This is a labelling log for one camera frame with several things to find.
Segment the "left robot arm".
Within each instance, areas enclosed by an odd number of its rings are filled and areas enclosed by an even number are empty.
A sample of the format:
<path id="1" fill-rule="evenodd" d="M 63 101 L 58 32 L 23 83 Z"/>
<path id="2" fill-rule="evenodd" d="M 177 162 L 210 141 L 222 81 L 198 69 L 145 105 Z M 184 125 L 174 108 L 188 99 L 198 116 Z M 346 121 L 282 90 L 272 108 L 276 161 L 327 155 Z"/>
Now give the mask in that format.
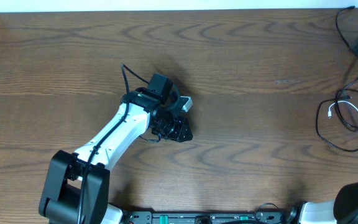
<path id="1" fill-rule="evenodd" d="M 110 122 L 73 153 L 58 151 L 51 159 L 39 204 L 50 223 L 121 223 L 124 212 L 108 202 L 110 173 L 129 146 L 146 130 L 159 139 L 190 141 L 184 113 L 189 96 L 178 96 L 166 110 L 157 95 L 138 88 L 122 97 Z"/>

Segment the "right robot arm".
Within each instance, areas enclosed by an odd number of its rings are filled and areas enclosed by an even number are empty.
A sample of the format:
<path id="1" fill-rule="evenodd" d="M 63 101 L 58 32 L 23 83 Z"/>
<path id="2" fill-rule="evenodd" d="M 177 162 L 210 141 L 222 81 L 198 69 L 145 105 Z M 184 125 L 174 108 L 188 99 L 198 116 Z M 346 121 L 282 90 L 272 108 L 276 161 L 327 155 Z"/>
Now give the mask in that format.
<path id="1" fill-rule="evenodd" d="M 354 46 L 350 46 L 346 39 L 343 41 L 358 58 L 358 39 Z M 305 202 L 294 213 L 293 220 L 299 224 L 358 224 L 358 182 L 344 186 L 335 200 Z"/>

